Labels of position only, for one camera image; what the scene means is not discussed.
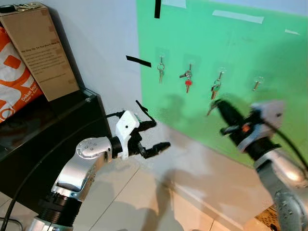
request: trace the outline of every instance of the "green board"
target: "green board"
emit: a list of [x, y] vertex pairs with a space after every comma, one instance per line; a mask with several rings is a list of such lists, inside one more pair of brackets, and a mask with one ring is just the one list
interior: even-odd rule
[[[281, 129], [308, 160], [307, 17], [189, 0], [186, 9], [162, 5], [160, 19], [156, 19], [154, 5], [154, 0], [137, 0], [140, 58], [152, 63], [152, 68], [141, 66], [142, 99], [150, 113], [204, 145], [251, 166], [249, 157], [219, 134], [226, 124], [218, 112], [206, 116], [211, 87], [224, 68], [216, 99], [229, 100], [244, 115], [252, 103], [284, 100]], [[260, 24], [214, 16], [215, 10], [264, 19]], [[160, 56], [166, 66], [161, 84], [156, 68]], [[187, 94], [185, 79], [179, 75], [189, 63], [193, 84]], [[258, 76], [264, 82], [252, 91]], [[278, 137], [274, 139], [284, 144]]]

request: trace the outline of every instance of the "black cable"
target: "black cable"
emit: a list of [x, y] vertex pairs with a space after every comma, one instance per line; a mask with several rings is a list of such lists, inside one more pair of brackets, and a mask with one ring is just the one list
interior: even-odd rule
[[60, 145], [62, 145], [65, 141], [67, 141], [69, 138], [71, 138], [72, 136], [74, 136], [77, 132], [79, 132], [80, 130], [84, 129], [85, 127], [89, 126], [90, 124], [97, 122], [98, 120], [100, 120], [101, 118], [98, 118], [96, 120], [93, 120], [89, 123], [87, 123], [86, 125], [80, 127], [77, 131], [75, 131], [74, 133], [72, 133], [71, 135], [69, 135], [68, 137], [66, 137], [64, 140], [60, 141], [56, 146], [54, 146], [54, 148], [52, 148], [49, 152], [47, 152], [38, 162], [37, 164], [31, 169], [31, 171], [28, 173], [28, 175], [25, 177], [25, 179], [23, 180], [23, 182], [19, 185], [14, 197], [11, 200], [10, 206], [8, 208], [8, 210], [6, 211], [2, 226], [1, 226], [1, 230], [0, 231], [5, 231], [6, 226], [8, 224], [8, 221], [10, 219], [13, 207], [17, 201], [17, 198], [20, 194], [20, 191], [22, 190], [23, 186], [26, 184], [26, 182], [28, 181], [28, 179], [30, 178], [30, 176], [33, 174], [33, 172], [38, 168], [38, 166], [55, 150], [57, 149]]
[[269, 122], [262, 120], [262, 122], [268, 126], [270, 129], [272, 129], [274, 132], [276, 132], [284, 141], [288, 143], [288, 145], [292, 148], [292, 150], [296, 153], [297, 157], [300, 159], [300, 161], [303, 163], [305, 166], [306, 170], [308, 171], [308, 164], [303, 158], [302, 154], [299, 152], [299, 150], [295, 147], [295, 145], [292, 143], [292, 141], [285, 135], [283, 134], [280, 130], [278, 130], [275, 126], [270, 124]]
[[20, 221], [10, 218], [9, 222], [17, 224], [19, 226], [20, 231], [24, 230], [24, 227], [23, 227], [23, 225], [22, 225], [22, 223]]

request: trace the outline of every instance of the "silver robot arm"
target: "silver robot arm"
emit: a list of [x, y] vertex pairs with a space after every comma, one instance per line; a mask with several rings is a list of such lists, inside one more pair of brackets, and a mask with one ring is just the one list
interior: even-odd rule
[[252, 112], [244, 118], [227, 101], [217, 100], [211, 109], [218, 108], [229, 125], [221, 129], [229, 134], [237, 148], [247, 153], [271, 194], [282, 231], [308, 231], [308, 169], [305, 161], [299, 165], [270, 140], [281, 126], [283, 102], [271, 101], [252, 105]]
[[141, 110], [151, 119], [141, 122], [135, 114], [123, 111], [112, 114], [120, 120], [116, 125], [116, 136], [88, 138], [81, 141], [74, 156], [66, 163], [50, 193], [39, 205], [42, 211], [34, 218], [29, 231], [72, 231], [74, 220], [94, 182], [96, 172], [113, 158], [128, 158], [141, 154], [149, 158], [170, 146], [169, 142], [159, 143], [151, 149], [142, 147], [139, 132], [156, 126], [147, 109]]

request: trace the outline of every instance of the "brown cardboard box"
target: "brown cardboard box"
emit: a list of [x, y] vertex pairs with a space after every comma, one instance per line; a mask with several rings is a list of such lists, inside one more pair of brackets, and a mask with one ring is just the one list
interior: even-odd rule
[[79, 90], [46, 6], [0, 13], [0, 21], [48, 101]]

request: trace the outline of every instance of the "white tape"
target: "white tape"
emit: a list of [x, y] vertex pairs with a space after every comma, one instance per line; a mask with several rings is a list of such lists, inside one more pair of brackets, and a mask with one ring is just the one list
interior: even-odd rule
[[234, 13], [230, 11], [219, 11], [219, 10], [214, 10], [212, 15], [226, 17], [226, 18], [233, 18], [233, 19], [248, 21], [251, 23], [259, 23], [259, 24], [262, 24], [263, 19], [264, 19], [264, 17], [252, 16], [252, 15], [248, 15], [244, 13]]
[[300, 35], [298, 32], [292, 31], [292, 30], [288, 30], [288, 29], [285, 29], [285, 33], [294, 34], [294, 35]]
[[162, 0], [163, 5], [186, 8], [186, 0]]

